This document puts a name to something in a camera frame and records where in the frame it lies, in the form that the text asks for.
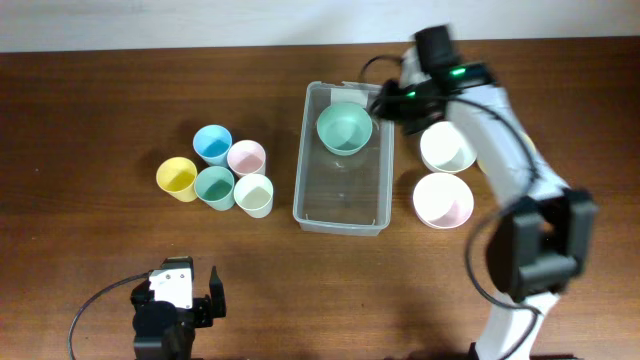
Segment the green plastic bowl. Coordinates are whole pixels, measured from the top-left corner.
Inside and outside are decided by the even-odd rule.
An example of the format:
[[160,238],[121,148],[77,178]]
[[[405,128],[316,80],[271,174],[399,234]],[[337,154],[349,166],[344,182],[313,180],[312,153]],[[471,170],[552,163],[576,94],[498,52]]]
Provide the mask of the green plastic bowl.
[[364,108],[355,103],[336,103],[321,112],[316,130],[322,144],[331,153],[351,156],[370,140],[373,121]]

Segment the white plastic bowl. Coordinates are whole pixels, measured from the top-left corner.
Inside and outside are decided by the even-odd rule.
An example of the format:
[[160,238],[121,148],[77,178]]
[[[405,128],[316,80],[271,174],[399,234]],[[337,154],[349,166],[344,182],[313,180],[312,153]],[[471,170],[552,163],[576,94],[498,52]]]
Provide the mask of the white plastic bowl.
[[427,128],[419,142],[425,166],[432,172],[455,174],[471,167],[477,153],[463,134],[448,121]]

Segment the pink plastic bowl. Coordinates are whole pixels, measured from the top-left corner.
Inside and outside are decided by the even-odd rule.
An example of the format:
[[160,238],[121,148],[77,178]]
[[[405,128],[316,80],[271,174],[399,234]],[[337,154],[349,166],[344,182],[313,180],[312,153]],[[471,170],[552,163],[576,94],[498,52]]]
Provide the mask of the pink plastic bowl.
[[469,186],[448,173],[432,173],[416,184],[412,203],[422,223],[434,229],[453,229],[463,225],[474,210]]

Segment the white plastic cup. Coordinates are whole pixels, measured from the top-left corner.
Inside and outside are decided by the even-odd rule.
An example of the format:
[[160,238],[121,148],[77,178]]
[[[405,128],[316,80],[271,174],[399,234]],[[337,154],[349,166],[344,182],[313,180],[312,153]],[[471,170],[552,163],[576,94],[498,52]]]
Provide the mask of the white plastic cup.
[[240,178],[234,187],[234,200],[250,217],[264,218],[273,208],[273,184],[264,175],[246,175]]

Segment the green plastic cup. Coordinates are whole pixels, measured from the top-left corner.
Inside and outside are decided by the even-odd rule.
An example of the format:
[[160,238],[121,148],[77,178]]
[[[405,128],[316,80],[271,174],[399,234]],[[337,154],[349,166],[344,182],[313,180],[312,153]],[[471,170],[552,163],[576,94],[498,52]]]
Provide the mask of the green plastic cup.
[[227,211],[235,205],[235,177],[226,167],[211,166],[202,170],[195,180],[197,197],[217,211]]

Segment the yellow plastic cup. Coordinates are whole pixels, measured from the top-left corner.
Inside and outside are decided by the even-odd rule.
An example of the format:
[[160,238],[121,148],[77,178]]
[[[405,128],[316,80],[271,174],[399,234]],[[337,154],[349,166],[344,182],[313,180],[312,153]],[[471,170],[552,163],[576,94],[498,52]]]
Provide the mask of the yellow plastic cup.
[[181,202],[197,199],[194,184],[198,175],[196,165],[188,158],[173,157],[165,160],[156,171],[158,187]]

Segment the pink plastic cup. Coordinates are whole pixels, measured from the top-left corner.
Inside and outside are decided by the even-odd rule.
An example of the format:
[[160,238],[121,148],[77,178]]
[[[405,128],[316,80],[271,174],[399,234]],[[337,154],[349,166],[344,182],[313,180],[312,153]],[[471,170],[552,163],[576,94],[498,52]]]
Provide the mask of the pink plastic cup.
[[239,178],[266,173],[266,151],[256,141],[241,140],[231,146],[227,155],[230,169]]

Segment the blue plastic cup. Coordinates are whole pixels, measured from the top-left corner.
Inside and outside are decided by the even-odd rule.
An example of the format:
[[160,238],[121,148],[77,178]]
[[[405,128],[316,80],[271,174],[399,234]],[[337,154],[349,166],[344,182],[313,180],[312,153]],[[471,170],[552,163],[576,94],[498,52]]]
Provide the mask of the blue plastic cup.
[[193,137],[195,152],[209,166],[228,166],[228,152],[233,144],[231,133],[220,125],[207,125]]

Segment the yellow plastic bowl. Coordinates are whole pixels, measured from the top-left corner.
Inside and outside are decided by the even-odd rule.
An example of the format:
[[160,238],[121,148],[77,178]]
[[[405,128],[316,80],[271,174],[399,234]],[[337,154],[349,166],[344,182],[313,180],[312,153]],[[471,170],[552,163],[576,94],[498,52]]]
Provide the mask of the yellow plastic bowl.
[[[533,140],[525,133],[525,132],[520,132],[520,136],[521,138],[525,141],[525,143],[528,145],[528,147],[530,148],[530,150],[536,154],[537,153],[537,149],[535,147],[535,144],[533,142]],[[485,169],[484,164],[480,161],[480,158],[476,159],[476,163],[479,167],[479,169],[486,175],[487,171]]]

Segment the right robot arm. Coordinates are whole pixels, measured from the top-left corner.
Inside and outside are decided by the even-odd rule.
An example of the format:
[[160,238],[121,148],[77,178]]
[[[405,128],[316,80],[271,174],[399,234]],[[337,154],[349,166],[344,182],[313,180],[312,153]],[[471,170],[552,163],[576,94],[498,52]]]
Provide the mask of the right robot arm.
[[497,292],[476,289],[492,308],[468,356],[527,359],[545,316],[584,272],[598,208],[588,191],[570,188],[531,149],[506,90],[485,63],[462,61],[447,26],[416,32],[399,62],[400,79],[384,83],[371,111],[407,135],[452,122],[476,151],[499,205],[465,244],[473,278],[472,245],[497,225],[485,255]]

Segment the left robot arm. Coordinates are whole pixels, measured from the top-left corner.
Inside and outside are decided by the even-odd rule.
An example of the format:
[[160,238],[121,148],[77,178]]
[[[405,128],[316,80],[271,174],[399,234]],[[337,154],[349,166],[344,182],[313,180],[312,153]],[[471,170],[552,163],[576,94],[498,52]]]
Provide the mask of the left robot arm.
[[138,359],[189,360],[196,330],[211,327],[226,316],[224,286],[217,269],[211,269],[207,295],[193,295],[193,280],[193,258],[170,257],[131,292]]

